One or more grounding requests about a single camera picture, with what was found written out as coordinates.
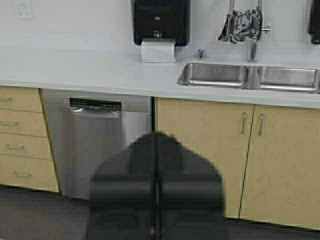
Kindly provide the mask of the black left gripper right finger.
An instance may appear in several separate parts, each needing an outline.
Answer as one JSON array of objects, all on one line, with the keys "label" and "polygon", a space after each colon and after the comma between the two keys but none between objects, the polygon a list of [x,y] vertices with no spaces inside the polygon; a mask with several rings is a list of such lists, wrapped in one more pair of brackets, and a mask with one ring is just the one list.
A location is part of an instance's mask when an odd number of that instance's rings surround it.
[{"label": "black left gripper right finger", "polygon": [[223,240],[224,190],[217,169],[173,136],[157,134],[163,240]]}]

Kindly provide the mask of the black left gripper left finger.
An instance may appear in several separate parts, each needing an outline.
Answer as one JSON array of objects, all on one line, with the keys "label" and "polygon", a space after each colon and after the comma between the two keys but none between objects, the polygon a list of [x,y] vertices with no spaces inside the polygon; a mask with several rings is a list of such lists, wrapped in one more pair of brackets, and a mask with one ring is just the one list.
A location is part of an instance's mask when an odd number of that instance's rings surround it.
[{"label": "black left gripper left finger", "polygon": [[89,240],[156,239],[155,132],[105,159],[90,182]]}]

